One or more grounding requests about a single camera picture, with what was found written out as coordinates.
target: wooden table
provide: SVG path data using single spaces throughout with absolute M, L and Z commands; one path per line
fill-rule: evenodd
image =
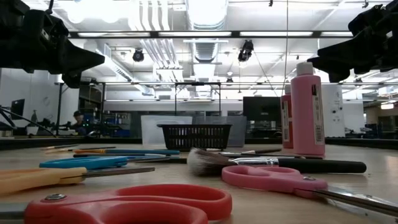
M 118 148 L 142 148 L 141 145 L 113 145 Z M 244 150 L 275 148 L 278 145 L 247 145 Z M 0 151 L 0 169 L 38 167 L 40 162 L 71 157 L 72 153 L 44 154 L 38 149 Z M 326 159 L 363 161 L 368 166 L 365 174 L 317 174 L 314 177 L 330 185 L 382 197 L 398 202 L 398 151 L 361 147 L 327 146 Z M 45 187 L 0 197 L 1 202 L 25 202 L 50 194 L 85 194 L 108 189 L 119 189 L 146 184 L 197 184 L 227 190 L 233 197 L 233 211 L 228 220 L 218 223 L 373 223 L 365 216 L 354 215 L 334 206 L 293 195 L 240 189 L 230 186 L 219 177 L 192 176 L 185 164 L 146 163 L 156 171 L 142 174 L 119 175 L 86 179 L 77 185 Z

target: blue scissors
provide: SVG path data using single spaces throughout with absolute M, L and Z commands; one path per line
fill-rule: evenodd
M 57 159 L 40 163 L 41 168 L 75 168 L 85 167 L 88 170 L 105 169 L 109 167 L 122 167 L 127 165 L 129 158 L 126 156 L 117 157 L 80 157 L 69 159 Z

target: pink scissors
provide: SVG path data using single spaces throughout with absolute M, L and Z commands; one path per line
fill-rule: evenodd
M 206 224 L 228 218 L 231 195 L 188 184 L 159 184 L 85 195 L 49 195 L 28 204 L 0 203 L 0 220 L 24 223 Z
M 223 169 L 222 178 L 228 184 L 247 189 L 290 193 L 304 198 L 323 197 L 398 217 L 398 204 L 394 202 L 328 186 L 324 180 L 306 177 L 291 168 L 229 166 Z

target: scissors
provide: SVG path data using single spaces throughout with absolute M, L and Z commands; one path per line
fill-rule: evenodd
M 121 167 L 87 170 L 84 167 L 69 169 L 21 169 L 0 171 L 0 195 L 20 190 L 55 184 L 77 184 L 89 177 L 136 174 L 154 171 L 155 167 Z
M 188 184 L 129 187 L 84 195 L 49 195 L 30 203 L 0 203 L 0 220 L 49 223 L 205 224 L 228 218 L 231 195 Z
M 223 168 L 222 179 L 238 187 L 290 193 L 304 198 L 323 197 L 387 216 L 398 217 L 396 203 L 328 186 L 324 180 L 306 177 L 298 170 L 291 168 L 229 166 Z
M 105 169 L 109 167 L 122 167 L 127 165 L 128 158 L 126 156 L 116 157 L 82 157 L 82 158 L 69 158 L 57 159 L 47 162 L 41 162 L 41 168 L 75 168 L 85 167 L 88 170 L 92 169 Z

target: pink paint bottle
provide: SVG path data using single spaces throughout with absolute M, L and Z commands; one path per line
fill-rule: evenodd
M 291 81 L 293 145 L 297 154 L 325 155 L 321 78 L 313 74 L 311 62 L 297 64 Z
M 282 145 L 284 149 L 293 149 L 292 95 L 290 85 L 285 86 L 285 94 L 280 98 L 282 111 Z

